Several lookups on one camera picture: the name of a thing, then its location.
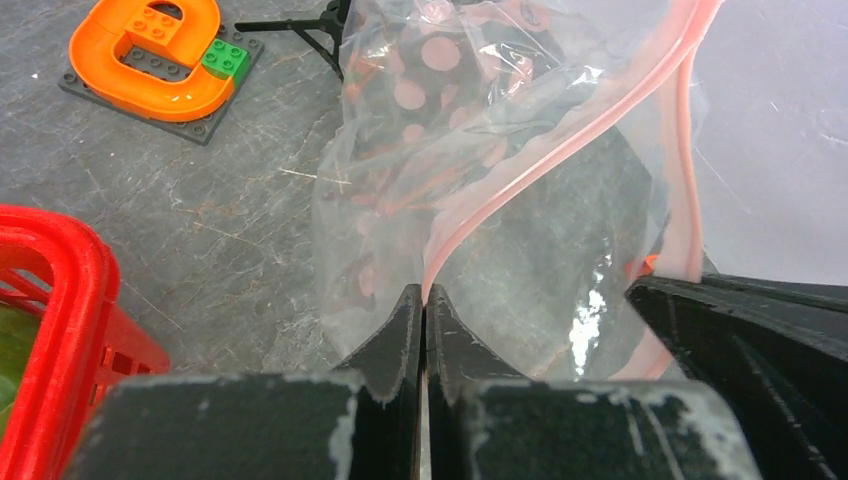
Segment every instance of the gray baseplate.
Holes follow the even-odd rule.
[[[256,61],[259,60],[259,57],[265,50],[265,44],[249,35],[243,35],[241,32],[236,31],[236,29],[232,26],[222,25],[218,30],[217,38],[239,46],[247,50],[250,54],[250,65],[248,66],[247,75],[245,75],[246,81],[250,76],[250,71],[253,70],[253,66],[256,65]],[[121,59],[121,62],[148,75],[158,77],[166,82],[177,82],[183,80],[188,77],[189,73],[191,73],[191,69],[187,67],[178,65],[170,60],[138,47],[133,47],[132,50],[130,50],[130,52]],[[72,93],[98,105],[111,108],[112,110],[121,112],[127,116],[135,118],[136,120],[141,120],[144,123],[153,125],[154,127],[173,133],[174,135],[185,138],[186,140],[199,145],[206,145],[210,140],[212,140],[212,135],[218,128],[218,125],[221,124],[221,120],[223,120],[224,115],[227,113],[230,103],[232,103],[233,98],[235,98],[238,91],[241,89],[241,85],[236,87],[236,91],[233,96],[221,105],[218,110],[200,120],[171,123],[144,118],[113,106],[107,100],[104,100],[89,90],[88,86],[82,82],[82,79],[77,76],[77,73],[73,68],[69,68],[62,75],[61,80],[59,80],[59,87],[68,93]]]

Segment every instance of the orange toy track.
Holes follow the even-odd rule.
[[[150,0],[100,0],[71,37],[69,56],[77,75],[114,106],[164,122],[190,122],[212,114],[235,92],[200,66],[215,39],[221,12],[215,0],[169,0],[182,19],[150,8]],[[120,62],[133,46],[192,68],[166,82]]]

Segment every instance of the toy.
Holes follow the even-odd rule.
[[[100,0],[71,37],[59,86],[205,145],[264,45],[221,25],[214,0],[147,3]],[[204,63],[215,45],[237,49],[235,69]]]

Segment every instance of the scratched surface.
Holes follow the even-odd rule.
[[[291,33],[266,51],[212,142],[193,145],[59,90],[95,0],[6,0],[0,203],[74,215],[114,248],[121,306],[181,372],[325,370],[310,195],[341,122],[339,81]],[[311,0],[222,0],[224,20],[320,13]]]

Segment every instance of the red plastic crate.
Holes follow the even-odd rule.
[[[115,305],[119,288],[115,257],[88,226],[0,205],[0,302],[42,319],[0,443],[0,479],[59,478],[107,389],[168,371],[165,351]]]

